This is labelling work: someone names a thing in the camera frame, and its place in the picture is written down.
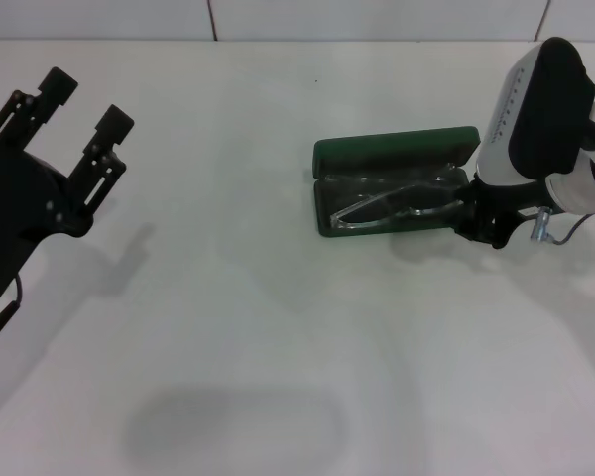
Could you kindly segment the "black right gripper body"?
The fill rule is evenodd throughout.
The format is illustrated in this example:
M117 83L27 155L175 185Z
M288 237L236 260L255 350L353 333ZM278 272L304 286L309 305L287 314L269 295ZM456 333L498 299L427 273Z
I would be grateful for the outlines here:
M488 185L477 180L477 200L469 219L492 226L493 248L504 248L516 229L528 219L521 214L528 208L551 208L551 197L543 181L521 185Z

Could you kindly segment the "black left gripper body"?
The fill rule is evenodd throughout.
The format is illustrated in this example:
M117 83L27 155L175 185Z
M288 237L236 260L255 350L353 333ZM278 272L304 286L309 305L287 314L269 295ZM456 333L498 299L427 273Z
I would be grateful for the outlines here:
M0 297L46 238L79 238L93 225L93 151L69 176L17 145L0 143Z

